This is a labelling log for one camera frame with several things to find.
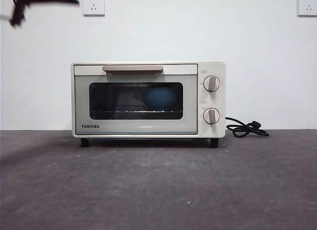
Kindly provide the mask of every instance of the toshiba logo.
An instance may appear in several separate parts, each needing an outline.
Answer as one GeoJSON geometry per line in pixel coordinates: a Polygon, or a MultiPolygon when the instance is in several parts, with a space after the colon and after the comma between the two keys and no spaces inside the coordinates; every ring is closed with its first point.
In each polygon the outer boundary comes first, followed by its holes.
{"type": "Polygon", "coordinates": [[[99,125],[81,125],[82,128],[99,128],[99,125]]]}

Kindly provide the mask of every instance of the cream toaster oven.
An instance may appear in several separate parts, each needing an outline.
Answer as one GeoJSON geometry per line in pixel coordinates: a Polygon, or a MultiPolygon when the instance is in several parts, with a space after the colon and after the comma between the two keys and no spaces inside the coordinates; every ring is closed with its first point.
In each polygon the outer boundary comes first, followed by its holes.
{"type": "Polygon", "coordinates": [[[225,64],[73,63],[72,134],[90,138],[225,136],[225,64]]]}

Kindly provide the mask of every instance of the temperature knob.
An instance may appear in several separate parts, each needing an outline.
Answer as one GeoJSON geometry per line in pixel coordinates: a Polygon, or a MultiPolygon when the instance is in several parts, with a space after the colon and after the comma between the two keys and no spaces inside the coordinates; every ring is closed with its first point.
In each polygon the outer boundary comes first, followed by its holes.
{"type": "Polygon", "coordinates": [[[219,85],[219,79],[214,75],[208,76],[204,80],[204,88],[209,92],[215,92],[217,89],[219,89],[219,85]]]}
{"type": "Polygon", "coordinates": [[[204,120],[206,123],[215,124],[219,121],[220,114],[216,109],[207,109],[204,112],[204,120]]]}

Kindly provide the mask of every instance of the electrical outlet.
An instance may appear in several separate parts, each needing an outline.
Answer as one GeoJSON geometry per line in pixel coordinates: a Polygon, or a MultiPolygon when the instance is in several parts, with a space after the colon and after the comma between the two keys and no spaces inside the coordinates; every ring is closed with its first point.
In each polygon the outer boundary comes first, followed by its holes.
{"type": "Polygon", "coordinates": [[[317,0],[298,0],[298,16],[317,16],[317,0]]]}
{"type": "Polygon", "coordinates": [[[84,15],[104,15],[105,0],[83,0],[84,15]]]}

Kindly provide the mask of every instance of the oven window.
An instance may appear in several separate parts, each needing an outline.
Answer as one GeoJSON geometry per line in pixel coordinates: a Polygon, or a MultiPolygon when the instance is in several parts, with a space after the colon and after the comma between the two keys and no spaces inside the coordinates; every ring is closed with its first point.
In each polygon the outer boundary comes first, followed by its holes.
{"type": "Polygon", "coordinates": [[[92,119],[181,119],[183,85],[178,82],[92,83],[92,119]]]}

